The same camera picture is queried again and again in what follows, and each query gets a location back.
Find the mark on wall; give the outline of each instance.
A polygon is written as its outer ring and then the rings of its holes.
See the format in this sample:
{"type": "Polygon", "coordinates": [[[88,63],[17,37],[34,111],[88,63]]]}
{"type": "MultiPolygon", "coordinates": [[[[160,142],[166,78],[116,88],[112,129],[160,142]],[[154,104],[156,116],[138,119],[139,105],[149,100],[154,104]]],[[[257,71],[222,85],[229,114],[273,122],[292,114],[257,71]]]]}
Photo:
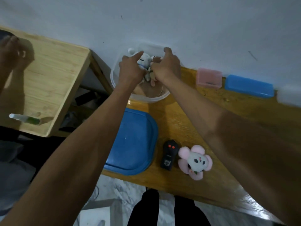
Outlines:
{"type": "Polygon", "coordinates": [[[257,58],[252,54],[252,52],[248,51],[248,53],[250,53],[250,55],[251,55],[256,61],[258,61],[257,58]]]}

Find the black pants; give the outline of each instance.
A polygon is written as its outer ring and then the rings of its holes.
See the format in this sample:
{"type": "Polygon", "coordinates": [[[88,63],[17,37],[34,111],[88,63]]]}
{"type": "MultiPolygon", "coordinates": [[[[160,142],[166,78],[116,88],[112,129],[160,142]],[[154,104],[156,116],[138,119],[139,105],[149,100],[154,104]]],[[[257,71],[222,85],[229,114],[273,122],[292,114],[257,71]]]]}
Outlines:
{"type": "MultiPolygon", "coordinates": [[[[175,225],[211,226],[205,214],[194,204],[194,201],[175,196],[175,225]]],[[[147,190],[141,201],[135,205],[128,226],[157,225],[159,215],[159,193],[157,190],[147,190]]]]}

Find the blue pencil case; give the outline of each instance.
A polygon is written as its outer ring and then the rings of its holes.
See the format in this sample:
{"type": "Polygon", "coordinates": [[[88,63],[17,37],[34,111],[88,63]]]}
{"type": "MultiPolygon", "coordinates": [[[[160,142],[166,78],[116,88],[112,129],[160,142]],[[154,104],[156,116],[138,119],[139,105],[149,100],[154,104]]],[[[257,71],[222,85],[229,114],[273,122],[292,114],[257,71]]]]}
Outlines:
{"type": "Polygon", "coordinates": [[[271,98],[274,96],[272,84],[236,75],[229,75],[226,78],[225,89],[261,98],[271,98]]]}

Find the white plush toy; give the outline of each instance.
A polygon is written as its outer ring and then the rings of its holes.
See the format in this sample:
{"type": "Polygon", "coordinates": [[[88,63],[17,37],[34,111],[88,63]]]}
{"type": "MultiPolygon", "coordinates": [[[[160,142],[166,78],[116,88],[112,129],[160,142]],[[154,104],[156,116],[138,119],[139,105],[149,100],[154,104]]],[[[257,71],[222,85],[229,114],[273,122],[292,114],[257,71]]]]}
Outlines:
{"type": "MultiPolygon", "coordinates": [[[[132,48],[129,48],[128,49],[128,52],[130,53],[130,55],[131,56],[133,56],[133,55],[136,55],[137,53],[138,53],[138,51],[137,52],[135,52],[135,50],[134,49],[132,49],[132,48]]],[[[141,56],[141,58],[137,61],[137,64],[139,65],[139,67],[142,69],[142,70],[146,70],[146,75],[145,75],[145,80],[146,81],[150,81],[151,80],[151,78],[150,78],[150,75],[149,75],[149,72],[148,72],[148,69],[150,68],[150,66],[151,66],[151,61],[152,61],[153,59],[148,55],[148,54],[146,54],[146,53],[143,53],[143,55],[141,56]]]]}

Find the blue plastic box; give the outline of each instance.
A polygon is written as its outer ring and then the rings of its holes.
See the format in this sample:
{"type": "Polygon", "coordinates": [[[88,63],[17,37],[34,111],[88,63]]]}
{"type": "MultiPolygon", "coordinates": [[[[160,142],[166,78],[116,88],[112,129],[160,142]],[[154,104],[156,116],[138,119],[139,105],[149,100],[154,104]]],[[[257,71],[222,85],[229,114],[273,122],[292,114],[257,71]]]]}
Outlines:
{"type": "Polygon", "coordinates": [[[146,112],[126,108],[104,169],[123,175],[145,171],[158,138],[156,121],[146,112]]]}
{"type": "Polygon", "coordinates": [[[261,98],[271,98],[274,96],[272,84],[236,75],[229,75],[226,78],[225,89],[261,98]]]}

